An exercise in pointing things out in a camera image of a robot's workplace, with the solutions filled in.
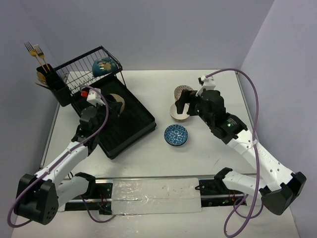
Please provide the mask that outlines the beige black bowl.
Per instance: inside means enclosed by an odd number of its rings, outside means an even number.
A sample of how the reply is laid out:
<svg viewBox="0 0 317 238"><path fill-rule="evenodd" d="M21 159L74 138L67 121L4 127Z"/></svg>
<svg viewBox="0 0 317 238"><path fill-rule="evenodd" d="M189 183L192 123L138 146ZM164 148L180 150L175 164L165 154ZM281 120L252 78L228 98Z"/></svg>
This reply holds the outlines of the beige black bowl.
<svg viewBox="0 0 317 238"><path fill-rule="evenodd" d="M107 94L106 100L113 116L119 117L125 108L125 100L118 94Z"/></svg>

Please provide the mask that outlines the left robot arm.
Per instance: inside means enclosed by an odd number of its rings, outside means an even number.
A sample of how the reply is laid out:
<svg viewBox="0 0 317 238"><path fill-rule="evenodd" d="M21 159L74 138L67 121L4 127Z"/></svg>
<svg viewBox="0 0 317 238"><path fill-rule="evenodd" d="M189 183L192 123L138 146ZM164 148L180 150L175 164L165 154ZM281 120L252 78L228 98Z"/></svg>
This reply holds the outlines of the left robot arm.
<svg viewBox="0 0 317 238"><path fill-rule="evenodd" d="M67 148L48 166L34 175L25 174L18 183L16 199L9 209L7 223L13 228L11 215L47 225L55 217L57 210L76 196L87 199L96 194L96 178L79 172L68 181L64 178L81 161L95 150L99 143L99 132L105 126L109 116L107 103L98 102L87 107L81 113L76 133Z"/></svg>

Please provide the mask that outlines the blue gold globe bowl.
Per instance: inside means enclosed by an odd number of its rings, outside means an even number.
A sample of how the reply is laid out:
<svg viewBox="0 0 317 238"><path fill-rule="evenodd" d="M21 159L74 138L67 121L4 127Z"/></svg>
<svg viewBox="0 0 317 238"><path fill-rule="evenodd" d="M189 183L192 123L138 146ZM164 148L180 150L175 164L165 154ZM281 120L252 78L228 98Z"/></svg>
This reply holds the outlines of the blue gold globe bowl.
<svg viewBox="0 0 317 238"><path fill-rule="evenodd" d="M103 76L112 73L118 69L117 64L109 57L104 57L94 61L92 65L92 74L94 77Z"/></svg>

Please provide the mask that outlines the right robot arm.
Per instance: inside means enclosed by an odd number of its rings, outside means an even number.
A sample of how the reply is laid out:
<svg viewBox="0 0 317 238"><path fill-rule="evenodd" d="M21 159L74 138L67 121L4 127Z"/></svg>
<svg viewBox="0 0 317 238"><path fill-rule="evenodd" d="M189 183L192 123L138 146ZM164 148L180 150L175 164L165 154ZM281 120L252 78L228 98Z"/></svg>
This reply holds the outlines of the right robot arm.
<svg viewBox="0 0 317 238"><path fill-rule="evenodd" d="M224 168L215 176L217 192L226 194L238 190L244 194L256 194L264 207L275 215L281 215L300 195L307 178L302 172L293 172L274 158L256 139L251 131L235 115L226 111L224 99L217 90L183 90L175 105L177 113L189 105L187 114L199 116L211 133L240 154L260 176L242 175L231 168Z"/></svg>

